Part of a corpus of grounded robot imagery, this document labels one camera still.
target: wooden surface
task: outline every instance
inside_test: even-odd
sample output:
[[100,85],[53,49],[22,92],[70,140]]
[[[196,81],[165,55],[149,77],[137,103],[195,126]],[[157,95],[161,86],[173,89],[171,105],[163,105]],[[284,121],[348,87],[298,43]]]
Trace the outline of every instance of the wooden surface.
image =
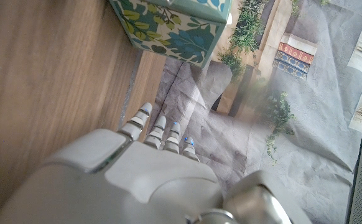
[[136,56],[106,1],[0,1],[0,206],[45,157],[154,102],[154,54],[124,101]]
[[[166,57],[163,55],[144,51],[138,66],[133,92],[129,99],[129,101],[133,103],[128,104],[123,124],[131,119],[145,102],[150,102],[154,105],[157,89],[159,87],[160,79],[162,78],[161,75],[157,75],[157,71],[163,71],[165,61]],[[147,120],[145,128],[139,136],[140,141],[146,136],[150,119],[151,117]]]

